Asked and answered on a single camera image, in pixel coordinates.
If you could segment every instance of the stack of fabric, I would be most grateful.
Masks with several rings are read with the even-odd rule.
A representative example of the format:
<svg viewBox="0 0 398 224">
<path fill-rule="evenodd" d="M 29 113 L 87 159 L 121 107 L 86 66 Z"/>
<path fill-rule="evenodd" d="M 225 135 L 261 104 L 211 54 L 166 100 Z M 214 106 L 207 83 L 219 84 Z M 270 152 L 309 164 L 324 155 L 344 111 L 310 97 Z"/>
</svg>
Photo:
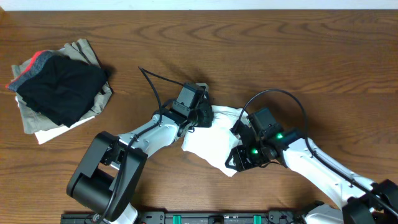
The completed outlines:
<svg viewBox="0 0 398 224">
<path fill-rule="evenodd" d="M 12 73 L 6 88 L 17 93 L 24 131 L 39 144 L 100 114 L 112 95 L 109 72 L 85 39 L 36 52 Z"/>
</svg>

